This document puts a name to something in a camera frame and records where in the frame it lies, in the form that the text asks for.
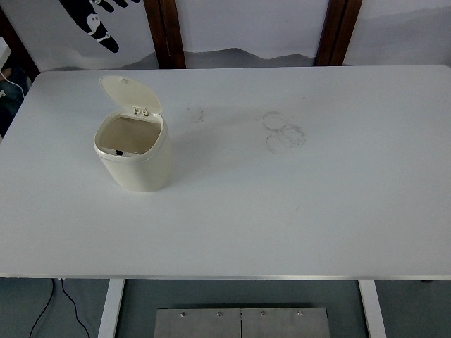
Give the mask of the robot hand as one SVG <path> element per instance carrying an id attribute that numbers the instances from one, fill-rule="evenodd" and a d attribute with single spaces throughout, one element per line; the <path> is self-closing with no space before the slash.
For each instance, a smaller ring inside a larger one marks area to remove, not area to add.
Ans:
<path id="1" fill-rule="evenodd" d="M 112 53 L 119 52 L 119 45 L 105 28 L 95 8 L 102 8 L 107 13 L 113 13 L 114 3 L 119 8 L 126 8 L 130 1 L 124 0 L 60 0 L 59 3 L 73 22 L 92 39 Z"/>

